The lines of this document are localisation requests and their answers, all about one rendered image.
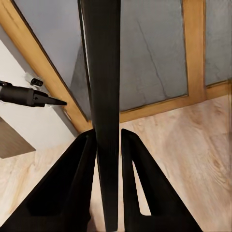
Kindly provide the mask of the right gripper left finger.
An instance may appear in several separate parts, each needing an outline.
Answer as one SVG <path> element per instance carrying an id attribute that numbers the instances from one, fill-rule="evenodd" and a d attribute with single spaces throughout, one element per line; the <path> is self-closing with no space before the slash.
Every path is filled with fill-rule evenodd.
<path id="1" fill-rule="evenodd" d="M 95 129 L 80 133 L 0 232 L 87 232 L 96 155 Z"/>

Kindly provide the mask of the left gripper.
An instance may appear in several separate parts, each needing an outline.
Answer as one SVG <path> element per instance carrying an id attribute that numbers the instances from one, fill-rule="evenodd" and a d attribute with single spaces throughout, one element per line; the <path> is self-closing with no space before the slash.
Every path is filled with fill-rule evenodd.
<path id="1" fill-rule="evenodd" d="M 13 102 L 15 104 L 30 106 L 30 107 L 44 107 L 45 104 L 66 105 L 67 102 L 56 100 L 48 97 L 44 92 L 34 90 L 26 87 L 16 87 L 13 91 Z"/>

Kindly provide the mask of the poster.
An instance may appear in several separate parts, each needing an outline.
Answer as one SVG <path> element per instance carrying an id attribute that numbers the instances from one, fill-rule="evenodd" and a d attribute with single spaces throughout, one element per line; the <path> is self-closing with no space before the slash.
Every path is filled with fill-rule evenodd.
<path id="1" fill-rule="evenodd" d="M 77 0 L 106 232 L 118 230 L 121 0 Z"/>

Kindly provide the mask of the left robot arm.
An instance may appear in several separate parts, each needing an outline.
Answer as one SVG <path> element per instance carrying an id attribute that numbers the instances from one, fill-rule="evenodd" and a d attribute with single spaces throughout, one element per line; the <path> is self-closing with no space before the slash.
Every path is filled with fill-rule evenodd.
<path id="1" fill-rule="evenodd" d="M 41 92 L 38 87 L 41 87 L 44 82 L 37 76 L 26 73 L 24 80 L 28 82 L 28 88 L 16 87 L 0 80 L 0 100 L 30 107 L 44 107 L 45 104 L 62 106 L 67 104 L 65 101 L 50 98 L 46 93 Z"/>

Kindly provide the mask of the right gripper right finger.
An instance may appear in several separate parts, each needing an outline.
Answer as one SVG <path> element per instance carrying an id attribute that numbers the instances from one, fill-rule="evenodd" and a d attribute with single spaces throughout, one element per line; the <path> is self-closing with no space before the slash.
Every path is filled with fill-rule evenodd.
<path id="1" fill-rule="evenodd" d="M 139 136 L 121 131 L 125 232 L 203 232 Z M 133 164 L 151 216 L 140 213 Z"/>

